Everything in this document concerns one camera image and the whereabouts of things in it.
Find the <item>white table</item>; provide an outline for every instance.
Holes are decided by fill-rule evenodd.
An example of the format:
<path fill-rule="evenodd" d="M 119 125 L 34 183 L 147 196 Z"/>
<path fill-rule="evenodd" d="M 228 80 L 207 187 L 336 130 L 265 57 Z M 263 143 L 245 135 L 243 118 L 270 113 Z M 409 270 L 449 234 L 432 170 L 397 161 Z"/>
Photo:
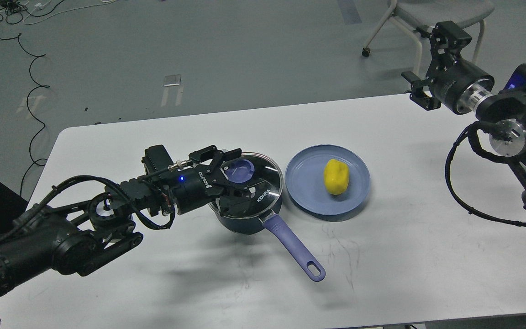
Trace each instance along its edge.
<path fill-rule="evenodd" d="M 244 236 L 208 207 L 88 277 L 54 271 L 0 298 L 3 328 L 323 328 L 526 313 L 526 228 L 468 215 L 444 161 L 473 115 L 426 112 L 407 95 L 72 127 L 58 137 L 31 202 L 72 175 L 143 174 L 145 148 L 174 159 L 215 144 L 267 154 L 285 169 L 300 150 L 337 144 L 371 172 L 369 202 L 339 223 L 288 200 L 280 214 L 326 269 L 315 283 L 268 231 Z M 481 210 L 526 220 L 509 169 L 458 150 L 455 188 Z M 75 186 L 52 206 L 98 194 Z"/>

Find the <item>blue plate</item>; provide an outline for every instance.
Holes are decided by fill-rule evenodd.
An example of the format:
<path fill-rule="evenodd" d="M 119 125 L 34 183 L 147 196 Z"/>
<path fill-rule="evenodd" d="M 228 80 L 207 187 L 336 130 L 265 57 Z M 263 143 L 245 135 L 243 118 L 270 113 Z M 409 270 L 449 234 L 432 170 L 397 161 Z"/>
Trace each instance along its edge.
<path fill-rule="evenodd" d="M 330 159 L 348 165 L 348 189 L 333 196 L 324 185 L 324 167 Z M 363 203 L 371 189 L 367 165 L 353 152 L 336 145 L 316 145 L 302 150 L 289 162 L 285 185 L 292 200 L 317 215 L 341 215 Z"/>

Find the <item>blue saucepan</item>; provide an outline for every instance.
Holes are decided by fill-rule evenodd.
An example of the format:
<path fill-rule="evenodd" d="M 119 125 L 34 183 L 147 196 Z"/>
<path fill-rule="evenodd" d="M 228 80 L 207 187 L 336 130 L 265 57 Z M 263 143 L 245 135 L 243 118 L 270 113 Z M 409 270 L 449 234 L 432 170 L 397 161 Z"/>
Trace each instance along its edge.
<path fill-rule="evenodd" d="M 253 197 L 222 196 L 212 202 L 210 207 L 216 212 L 219 221 L 236 233 L 253 234 L 264 228 L 271 231 L 310 279 L 324 279 L 324 267 L 278 214 L 284 185 L 279 166 L 263 154 L 243 153 L 240 158 L 225 163 L 223 170 L 233 183 L 258 183 L 253 186 Z"/>

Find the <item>purple pan handle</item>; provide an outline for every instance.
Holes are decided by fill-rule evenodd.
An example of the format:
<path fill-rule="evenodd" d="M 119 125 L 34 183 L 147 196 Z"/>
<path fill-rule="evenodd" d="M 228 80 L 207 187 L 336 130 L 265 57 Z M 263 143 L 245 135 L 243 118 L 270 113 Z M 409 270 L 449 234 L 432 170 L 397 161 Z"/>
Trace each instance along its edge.
<path fill-rule="evenodd" d="M 263 221 L 263 227 L 271 231 L 284 244 L 285 248 L 298 262 L 305 274 L 307 274 L 313 281 L 322 281 L 326 276 L 324 267 L 320 265 L 318 260 L 311 254 L 309 250 L 301 243 L 300 239 L 288 227 L 284 220 L 278 215 L 274 214 L 269 219 Z M 319 274 L 315 275 L 310 267 L 315 267 Z"/>

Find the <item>yellow bell pepper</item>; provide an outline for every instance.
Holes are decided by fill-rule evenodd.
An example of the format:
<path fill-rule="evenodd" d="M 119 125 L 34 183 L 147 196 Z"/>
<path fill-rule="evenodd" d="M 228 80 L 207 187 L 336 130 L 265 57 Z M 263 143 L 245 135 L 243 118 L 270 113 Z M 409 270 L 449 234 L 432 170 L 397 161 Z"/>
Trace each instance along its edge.
<path fill-rule="evenodd" d="M 348 165 L 336 159 L 330 159 L 324 167 L 324 185 L 330 194 L 338 195 L 348 189 Z"/>

